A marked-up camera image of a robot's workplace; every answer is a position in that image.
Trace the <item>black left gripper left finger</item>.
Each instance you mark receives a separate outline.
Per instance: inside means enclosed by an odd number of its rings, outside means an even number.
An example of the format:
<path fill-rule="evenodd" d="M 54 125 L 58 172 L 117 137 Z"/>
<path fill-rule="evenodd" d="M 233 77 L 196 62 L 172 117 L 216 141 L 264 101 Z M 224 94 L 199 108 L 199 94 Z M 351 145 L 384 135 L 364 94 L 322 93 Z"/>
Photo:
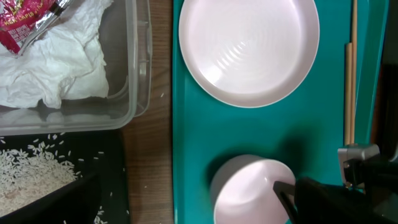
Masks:
<path fill-rule="evenodd" d="M 101 182 L 91 173 L 1 217 L 1 223 L 93 223 L 101 203 Z"/>

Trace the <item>white napkin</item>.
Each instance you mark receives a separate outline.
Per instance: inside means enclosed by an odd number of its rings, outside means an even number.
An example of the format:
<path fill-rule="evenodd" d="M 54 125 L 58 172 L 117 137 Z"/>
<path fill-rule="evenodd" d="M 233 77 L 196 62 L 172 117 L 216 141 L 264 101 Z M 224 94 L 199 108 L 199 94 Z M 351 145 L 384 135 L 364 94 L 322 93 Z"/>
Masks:
<path fill-rule="evenodd" d="M 107 97 L 99 27 L 112 3 L 75 1 L 21 57 L 1 47 L 1 105 L 33 108 L 42 101 L 59 109 L 62 100 Z"/>

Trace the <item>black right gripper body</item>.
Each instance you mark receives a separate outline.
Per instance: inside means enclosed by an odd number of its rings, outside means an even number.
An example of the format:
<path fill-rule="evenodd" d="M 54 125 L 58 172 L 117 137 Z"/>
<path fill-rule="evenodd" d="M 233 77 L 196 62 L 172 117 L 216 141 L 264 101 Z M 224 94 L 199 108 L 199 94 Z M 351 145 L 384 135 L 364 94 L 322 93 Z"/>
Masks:
<path fill-rule="evenodd" d="M 397 163 L 379 149 L 343 149 L 343 184 L 364 194 L 370 214 L 397 223 Z"/>

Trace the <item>wooden chopstick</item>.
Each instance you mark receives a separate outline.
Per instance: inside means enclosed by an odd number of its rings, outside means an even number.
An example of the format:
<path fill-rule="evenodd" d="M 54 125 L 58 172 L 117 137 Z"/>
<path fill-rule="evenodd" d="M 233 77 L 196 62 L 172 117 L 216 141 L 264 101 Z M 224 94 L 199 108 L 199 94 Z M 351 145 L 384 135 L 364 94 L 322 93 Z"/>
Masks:
<path fill-rule="evenodd" d="M 352 95 L 352 43 L 345 46 L 345 123 L 344 145 L 351 144 L 351 95 Z"/>
<path fill-rule="evenodd" d="M 355 118 L 356 118 L 356 75 L 357 75 L 357 54 L 358 54 L 358 0 L 352 0 L 351 18 L 351 144 L 355 143 Z"/>

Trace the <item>large pink plate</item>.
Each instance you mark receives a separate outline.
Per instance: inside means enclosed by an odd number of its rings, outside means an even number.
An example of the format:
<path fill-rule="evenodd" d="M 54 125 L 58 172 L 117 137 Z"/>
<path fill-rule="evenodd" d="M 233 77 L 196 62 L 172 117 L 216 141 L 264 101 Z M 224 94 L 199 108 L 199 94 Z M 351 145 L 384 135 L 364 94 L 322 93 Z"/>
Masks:
<path fill-rule="evenodd" d="M 178 39 L 193 79 L 240 108 L 276 103 L 305 80 L 317 56 L 314 0 L 188 0 Z"/>

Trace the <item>red foil wrapper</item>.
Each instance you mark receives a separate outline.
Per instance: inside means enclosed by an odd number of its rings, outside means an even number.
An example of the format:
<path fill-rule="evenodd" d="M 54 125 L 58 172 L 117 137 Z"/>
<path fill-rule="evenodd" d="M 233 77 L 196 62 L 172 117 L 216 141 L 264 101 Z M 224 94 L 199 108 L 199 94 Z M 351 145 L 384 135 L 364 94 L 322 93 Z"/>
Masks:
<path fill-rule="evenodd" d="M 21 56 L 73 0 L 1 0 L 1 44 Z"/>

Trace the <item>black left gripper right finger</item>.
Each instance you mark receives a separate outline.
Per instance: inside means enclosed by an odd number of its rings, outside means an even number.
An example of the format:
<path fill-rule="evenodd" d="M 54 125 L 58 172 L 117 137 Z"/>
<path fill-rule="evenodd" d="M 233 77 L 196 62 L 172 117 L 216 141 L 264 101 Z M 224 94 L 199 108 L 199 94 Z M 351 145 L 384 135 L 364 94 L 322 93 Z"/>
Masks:
<path fill-rule="evenodd" d="M 302 178 L 294 185 L 276 181 L 273 191 L 293 224 L 395 223 L 373 212 L 371 201 L 365 194 L 346 187 L 326 185 L 311 178 Z"/>

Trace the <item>small pink bowl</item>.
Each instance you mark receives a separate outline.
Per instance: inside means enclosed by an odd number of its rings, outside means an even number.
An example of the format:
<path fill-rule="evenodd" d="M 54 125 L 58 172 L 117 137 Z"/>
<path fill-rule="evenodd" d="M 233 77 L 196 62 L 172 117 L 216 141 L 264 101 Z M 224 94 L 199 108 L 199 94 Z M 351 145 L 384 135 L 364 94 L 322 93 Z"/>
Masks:
<path fill-rule="evenodd" d="M 211 181 L 214 222 L 286 223 L 288 214 L 273 191 L 276 181 L 295 183 L 294 173 L 282 162 L 247 154 L 230 159 Z"/>

